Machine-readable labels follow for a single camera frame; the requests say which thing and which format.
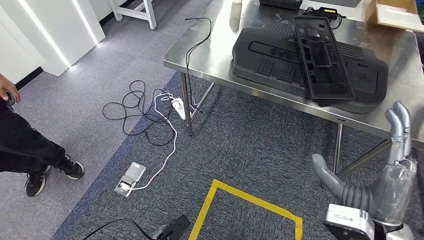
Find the person's hand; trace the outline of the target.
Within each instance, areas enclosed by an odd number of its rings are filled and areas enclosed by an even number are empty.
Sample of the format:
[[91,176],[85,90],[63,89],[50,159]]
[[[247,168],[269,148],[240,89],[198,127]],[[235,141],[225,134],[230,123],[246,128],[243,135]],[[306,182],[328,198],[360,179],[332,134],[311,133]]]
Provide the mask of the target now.
[[0,96],[3,100],[8,101],[8,93],[12,94],[15,97],[16,103],[21,101],[20,94],[15,86],[10,80],[8,80],[4,75],[0,74]]

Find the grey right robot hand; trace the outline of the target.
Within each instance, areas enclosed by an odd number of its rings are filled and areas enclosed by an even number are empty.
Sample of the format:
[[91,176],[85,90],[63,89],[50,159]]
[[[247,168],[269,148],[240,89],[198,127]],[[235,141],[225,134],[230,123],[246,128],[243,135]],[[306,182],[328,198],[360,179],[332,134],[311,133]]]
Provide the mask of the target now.
[[316,153],[312,155],[312,165],[322,185],[334,195],[338,205],[366,211],[373,220],[399,226],[415,190],[418,163],[410,156],[411,116],[407,108],[396,101],[385,112],[385,117],[391,125],[391,147],[386,165],[373,183],[355,186],[343,182]]

